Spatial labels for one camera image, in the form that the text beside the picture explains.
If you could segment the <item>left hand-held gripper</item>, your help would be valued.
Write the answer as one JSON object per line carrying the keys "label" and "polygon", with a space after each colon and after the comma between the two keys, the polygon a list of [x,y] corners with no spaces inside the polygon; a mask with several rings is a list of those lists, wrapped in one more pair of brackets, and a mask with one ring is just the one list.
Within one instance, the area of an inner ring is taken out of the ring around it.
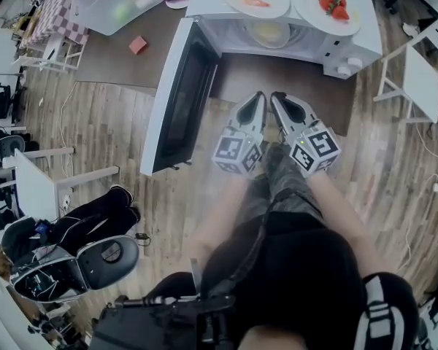
{"label": "left hand-held gripper", "polygon": [[245,96],[231,110],[226,126],[212,155],[213,163],[229,174],[251,177],[261,160],[262,133],[239,130],[263,130],[266,124],[266,96],[256,91]]}

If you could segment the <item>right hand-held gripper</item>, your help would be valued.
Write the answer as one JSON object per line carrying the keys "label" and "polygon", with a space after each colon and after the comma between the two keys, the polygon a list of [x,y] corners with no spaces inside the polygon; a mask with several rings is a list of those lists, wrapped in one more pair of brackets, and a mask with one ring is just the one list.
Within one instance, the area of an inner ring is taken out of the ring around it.
{"label": "right hand-held gripper", "polygon": [[289,157],[301,175],[308,178],[330,168],[342,150],[333,130],[316,121],[312,107],[300,98],[278,91],[271,94],[271,107],[285,136],[296,136]]}

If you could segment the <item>plain white food plate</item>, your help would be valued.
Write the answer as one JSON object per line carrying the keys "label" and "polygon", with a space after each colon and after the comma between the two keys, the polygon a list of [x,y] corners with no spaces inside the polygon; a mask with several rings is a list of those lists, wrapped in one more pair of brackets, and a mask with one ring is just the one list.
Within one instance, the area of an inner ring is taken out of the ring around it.
{"label": "plain white food plate", "polygon": [[271,21],[252,21],[251,23],[248,23],[246,25],[246,29],[247,32],[249,33],[249,35],[260,45],[262,45],[263,47],[267,47],[269,49],[280,49],[284,46],[287,45],[287,43],[290,40],[291,37],[291,29],[290,26],[287,23],[277,23],[280,25],[281,30],[282,30],[282,37],[280,38],[280,40],[278,42],[274,42],[274,43],[269,43],[269,42],[265,42],[260,40],[257,36],[255,31],[253,30],[253,26],[256,23],[276,23],[276,22],[271,22]]}

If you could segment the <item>white microwave oven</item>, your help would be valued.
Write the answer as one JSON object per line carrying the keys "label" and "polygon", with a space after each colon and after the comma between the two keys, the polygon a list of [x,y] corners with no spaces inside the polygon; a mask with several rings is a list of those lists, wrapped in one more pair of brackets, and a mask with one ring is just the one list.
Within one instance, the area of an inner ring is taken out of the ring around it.
{"label": "white microwave oven", "polygon": [[[361,19],[352,36],[335,36],[311,26],[292,0],[285,15],[262,19],[245,15],[225,0],[189,0],[166,57],[150,116],[140,171],[151,175],[179,168],[193,155],[205,101],[238,102],[262,91],[308,102],[340,135],[347,133],[350,78],[382,55],[372,0],[347,0]],[[247,32],[252,21],[287,23],[286,46],[269,49]]]}

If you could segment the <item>person's right forearm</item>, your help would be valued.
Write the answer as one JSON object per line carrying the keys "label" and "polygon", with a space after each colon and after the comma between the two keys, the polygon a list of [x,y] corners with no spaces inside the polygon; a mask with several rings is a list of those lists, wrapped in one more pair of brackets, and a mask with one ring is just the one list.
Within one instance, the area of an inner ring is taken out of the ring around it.
{"label": "person's right forearm", "polygon": [[308,176],[306,182],[320,207],[327,227],[349,243],[361,277],[391,272],[392,268],[376,250],[361,218],[335,187],[327,173],[319,171]]}

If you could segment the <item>person's left forearm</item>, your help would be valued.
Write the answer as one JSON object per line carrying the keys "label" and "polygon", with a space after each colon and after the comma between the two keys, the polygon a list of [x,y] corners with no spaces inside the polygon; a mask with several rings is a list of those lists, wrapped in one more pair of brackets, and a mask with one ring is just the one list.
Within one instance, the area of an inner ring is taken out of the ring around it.
{"label": "person's left forearm", "polygon": [[191,236],[188,249],[198,257],[206,257],[228,240],[238,225],[264,209],[269,197],[269,185],[263,173],[252,179],[244,176],[227,179]]}

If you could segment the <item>person's camouflage trousers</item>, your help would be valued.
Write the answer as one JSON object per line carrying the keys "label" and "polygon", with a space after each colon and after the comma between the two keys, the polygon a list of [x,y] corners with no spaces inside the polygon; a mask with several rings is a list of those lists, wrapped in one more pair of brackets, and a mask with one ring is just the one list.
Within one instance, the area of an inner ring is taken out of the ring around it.
{"label": "person's camouflage trousers", "polygon": [[284,144],[267,144],[264,172],[247,189],[237,217],[239,225],[264,215],[269,207],[277,212],[306,213],[323,221],[317,201],[289,152],[290,147]]}

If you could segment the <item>white strawberry plate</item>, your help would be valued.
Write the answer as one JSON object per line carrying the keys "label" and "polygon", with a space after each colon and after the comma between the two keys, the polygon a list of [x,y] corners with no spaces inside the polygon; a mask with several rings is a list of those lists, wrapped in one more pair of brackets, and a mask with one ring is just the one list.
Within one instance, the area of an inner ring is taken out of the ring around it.
{"label": "white strawberry plate", "polygon": [[318,0],[292,0],[295,10],[311,26],[327,34],[335,36],[352,36],[361,28],[361,19],[358,10],[353,4],[347,5],[349,21],[333,19],[331,11],[325,12]]}

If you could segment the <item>white folding chair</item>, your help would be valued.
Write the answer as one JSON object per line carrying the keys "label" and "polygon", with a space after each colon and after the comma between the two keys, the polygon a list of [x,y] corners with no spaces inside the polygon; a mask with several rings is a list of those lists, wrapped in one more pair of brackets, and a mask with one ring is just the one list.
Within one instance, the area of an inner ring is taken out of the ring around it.
{"label": "white folding chair", "polygon": [[[382,71],[374,102],[402,97],[408,101],[407,123],[438,122],[438,70],[415,49],[424,39],[438,50],[438,19],[416,37],[382,58]],[[387,78],[388,63],[395,57],[404,56],[402,85]]]}

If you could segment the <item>small red box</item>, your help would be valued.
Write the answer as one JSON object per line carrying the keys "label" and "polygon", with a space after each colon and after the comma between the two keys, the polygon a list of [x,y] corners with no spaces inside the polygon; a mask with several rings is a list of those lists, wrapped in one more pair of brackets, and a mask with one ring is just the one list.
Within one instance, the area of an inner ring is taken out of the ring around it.
{"label": "small red box", "polygon": [[133,54],[138,55],[147,46],[148,46],[148,43],[141,36],[137,36],[129,45],[129,49],[130,49],[130,51],[132,51]]}

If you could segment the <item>white slatted chair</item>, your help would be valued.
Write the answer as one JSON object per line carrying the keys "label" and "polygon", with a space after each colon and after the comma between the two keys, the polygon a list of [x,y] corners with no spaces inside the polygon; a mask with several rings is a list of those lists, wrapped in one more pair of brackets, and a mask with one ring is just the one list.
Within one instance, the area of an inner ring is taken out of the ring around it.
{"label": "white slatted chair", "polygon": [[52,34],[42,44],[25,47],[12,65],[67,74],[78,70],[84,49],[85,44],[78,44],[62,34]]}

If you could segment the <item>pink checkered tablecloth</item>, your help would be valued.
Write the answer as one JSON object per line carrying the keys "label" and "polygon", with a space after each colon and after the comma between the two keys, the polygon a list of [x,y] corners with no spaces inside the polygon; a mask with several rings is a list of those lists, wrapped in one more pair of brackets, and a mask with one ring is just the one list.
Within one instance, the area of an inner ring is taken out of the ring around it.
{"label": "pink checkered tablecloth", "polygon": [[71,6],[72,0],[43,0],[34,30],[22,39],[20,48],[40,43],[52,34],[62,34],[65,38],[84,45],[88,40],[88,29],[74,23],[70,18]]}

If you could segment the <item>white side table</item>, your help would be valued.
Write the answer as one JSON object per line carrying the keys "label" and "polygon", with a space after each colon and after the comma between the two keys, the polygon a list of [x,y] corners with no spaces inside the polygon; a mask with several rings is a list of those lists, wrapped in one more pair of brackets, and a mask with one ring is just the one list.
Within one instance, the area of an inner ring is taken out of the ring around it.
{"label": "white side table", "polygon": [[32,162],[37,158],[73,153],[72,147],[34,152],[15,150],[13,156],[3,159],[2,167],[11,168],[15,172],[18,208],[26,216],[48,221],[56,220],[61,215],[59,198],[61,191],[119,173],[120,169],[117,166],[110,166],[64,179],[52,179]]}

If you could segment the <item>black chest-mounted rig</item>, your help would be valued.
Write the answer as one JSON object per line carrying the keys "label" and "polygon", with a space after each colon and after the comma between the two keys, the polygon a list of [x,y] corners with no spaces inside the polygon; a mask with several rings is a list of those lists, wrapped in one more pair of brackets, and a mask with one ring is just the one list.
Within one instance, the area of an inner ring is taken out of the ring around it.
{"label": "black chest-mounted rig", "polygon": [[119,297],[101,313],[88,350],[234,350],[235,297]]}

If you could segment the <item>grey black office chair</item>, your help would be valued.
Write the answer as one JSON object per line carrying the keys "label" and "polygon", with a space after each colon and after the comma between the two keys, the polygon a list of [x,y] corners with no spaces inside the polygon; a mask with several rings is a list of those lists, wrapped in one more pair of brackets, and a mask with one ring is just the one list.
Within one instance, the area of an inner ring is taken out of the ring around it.
{"label": "grey black office chair", "polygon": [[25,140],[18,135],[5,136],[0,139],[0,161],[15,154],[15,150],[24,152],[26,148]]}

